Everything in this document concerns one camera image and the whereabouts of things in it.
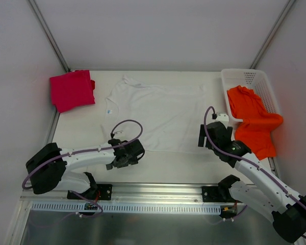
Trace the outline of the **white t-shirt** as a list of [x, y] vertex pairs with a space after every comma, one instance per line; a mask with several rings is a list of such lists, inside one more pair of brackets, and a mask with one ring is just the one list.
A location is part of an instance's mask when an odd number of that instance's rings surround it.
[[103, 132], [110, 133], [117, 123], [126, 138], [134, 138], [143, 126], [140, 141], [147, 151], [200, 154], [200, 124], [205, 113], [207, 89], [204, 85], [144, 84], [124, 76], [106, 98]]

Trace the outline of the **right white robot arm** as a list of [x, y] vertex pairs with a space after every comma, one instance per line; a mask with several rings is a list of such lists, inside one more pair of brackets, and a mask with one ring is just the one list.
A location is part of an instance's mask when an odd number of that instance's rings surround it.
[[277, 234], [294, 243], [306, 233], [306, 195], [295, 191], [271, 171], [239, 140], [232, 140], [232, 127], [215, 121], [200, 126], [198, 146], [214, 152], [222, 162], [236, 169], [256, 186], [251, 190], [230, 175], [219, 182], [218, 196], [224, 202], [238, 200], [268, 219]]

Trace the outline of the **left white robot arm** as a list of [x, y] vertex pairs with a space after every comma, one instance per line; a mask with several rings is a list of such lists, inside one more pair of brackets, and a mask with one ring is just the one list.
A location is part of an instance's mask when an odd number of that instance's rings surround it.
[[95, 200], [103, 195], [102, 188], [91, 173], [75, 170], [93, 165], [103, 165], [107, 170], [123, 168], [138, 164], [144, 154], [138, 139], [110, 139], [91, 149], [62, 149], [56, 143], [49, 143], [25, 164], [28, 176], [22, 187], [34, 194], [62, 190], [68, 192], [70, 200]]

